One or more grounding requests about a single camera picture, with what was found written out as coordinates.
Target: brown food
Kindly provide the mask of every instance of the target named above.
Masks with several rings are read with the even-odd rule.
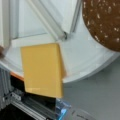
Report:
[[[83,19],[97,42],[120,52],[120,0],[83,0]]]

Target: plate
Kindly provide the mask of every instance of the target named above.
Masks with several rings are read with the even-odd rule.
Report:
[[[56,22],[61,25],[64,16],[65,1],[42,1]],[[41,25],[39,25],[37,17],[30,10],[29,6],[24,3],[24,0],[20,2],[20,5],[24,5],[20,6],[19,11],[19,37],[43,34],[44,30]],[[66,77],[63,79],[64,83],[89,77],[105,68],[120,55],[117,52],[113,52],[101,46],[91,37],[82,18],[82,5],[75,31],[68,35],[66,41],[60,42],[59,44],[67,73]],[[0,63],[18,75],[24,76],[20,48],[12,48],[10,46],[4,51],[4,56]]]

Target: metal frame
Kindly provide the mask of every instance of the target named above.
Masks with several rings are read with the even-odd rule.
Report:
[[[64,40],[66,35],[50,16],[46,8],[39,0],[26,0],[34,13],[38,16],[43,28],[48,34],[18,38],[18,14],[19,0],[0,0],[0,45],[4,48],[11,45],[12,47],[23,47],[37,44],[54,43],[57,40]]]
[[[81,0],[67,0],[66,4],[67,7],[65,10],[64,20],[62,23],[62,29],[66,33],[71,33],[73,32],[76,25]]]

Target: white plate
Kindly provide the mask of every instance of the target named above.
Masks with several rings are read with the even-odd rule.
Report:
[[[65,4],[63,4],[65,3],[64,0],[51,0],[51,4],[48,4],[50,3],[48,0],[42,1],[57,23],[61,25],[65,8]],[[20,13],[24,12],[24,15],[21,13],[19,16],[19,36],[23,37],[44,33],[30,8],[26,4],[23,7],[20,7]],[[75,32],[68,36],[67,41],[60,43],[60,46],[67,72],[67,76],[63,79],[64,83],[82,80],[85,77],[93,75],[119,56],[119,53],[110,51],[93,40],[84,25],[82,8],[78,16]],[[4,55],[5,58],[0,61],[1,64],[9,70],[23,76],[20,48],[10,47],[4,51]]]

